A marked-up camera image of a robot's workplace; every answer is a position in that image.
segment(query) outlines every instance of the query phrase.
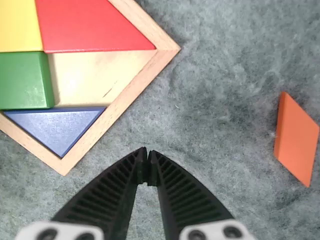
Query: green square block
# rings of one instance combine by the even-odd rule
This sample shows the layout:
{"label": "green square block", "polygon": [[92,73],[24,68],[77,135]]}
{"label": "green square block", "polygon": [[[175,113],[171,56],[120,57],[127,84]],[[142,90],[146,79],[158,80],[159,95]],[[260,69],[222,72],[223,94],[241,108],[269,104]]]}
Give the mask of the green square block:
{"label": "green square block", "polygon": [[0,53],[0,109],[55,105],[48,56],[42,51]]}

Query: blue puzzle piece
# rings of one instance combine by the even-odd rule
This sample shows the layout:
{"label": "blue puzzle piece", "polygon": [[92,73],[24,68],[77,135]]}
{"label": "blue puzzle piece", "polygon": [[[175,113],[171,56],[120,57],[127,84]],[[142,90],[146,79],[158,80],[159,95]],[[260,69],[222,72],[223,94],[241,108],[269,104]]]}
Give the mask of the blue puzzle piece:
{"label": "blue puzzle piece", "polygon": [[4,114],[63,158],[105,107],[70,107],[5,111]]}

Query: gray carpet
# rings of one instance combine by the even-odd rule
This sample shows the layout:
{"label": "gray carpet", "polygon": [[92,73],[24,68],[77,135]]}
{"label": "gray carpet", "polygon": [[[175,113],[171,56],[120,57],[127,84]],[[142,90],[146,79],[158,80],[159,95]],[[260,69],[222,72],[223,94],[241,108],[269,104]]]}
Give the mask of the gray carpet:
{"label": "gray carpet", "polygon": [[[49,219],[146,146],[194,174],[259,240],[319,240],[319,143],[310,188],[274,158],[273,144],[281,91],[320,124],[320,2],[138,2],[180,54],[67,177],[0,132],[0,239]],[[127,239],[165,239],[156,189],[138,188]]]}

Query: wooden tray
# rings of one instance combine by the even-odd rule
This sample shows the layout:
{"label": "wooden tray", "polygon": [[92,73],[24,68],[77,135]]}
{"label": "wooden tray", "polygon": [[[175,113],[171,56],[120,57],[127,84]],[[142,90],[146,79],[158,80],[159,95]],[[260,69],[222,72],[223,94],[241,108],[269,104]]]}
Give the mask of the wooden tray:
{"label": "wooden tray", "polygon": [[[134,0],[109,1],[154,44],[156,50],[54,53],[49,56],[57,107],[107,106],[71,150],[59,158],[0,113],[0,130],[63,176],[81,160],[180,50]],[[90,76],[92,81],[88,82],[84,76]],[[114,80],[108,83],[100,81],[105,78]],[[99,94],[90,95],[88,88]],[[81,94],[73,94],[74,89]]]}

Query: orange parallelogram piece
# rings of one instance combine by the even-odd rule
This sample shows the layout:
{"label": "orange parallelogram piece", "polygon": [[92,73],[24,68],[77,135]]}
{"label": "orange parallelogram piece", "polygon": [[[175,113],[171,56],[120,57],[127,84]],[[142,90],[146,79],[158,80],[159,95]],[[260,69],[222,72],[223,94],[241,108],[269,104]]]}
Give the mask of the orange parallelogram piece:
{"label": "orange parallelogram piece", "polygon": [[318,137],[318,124],[288,93],[282,92],[274,155],[306,187],[311,182]]}

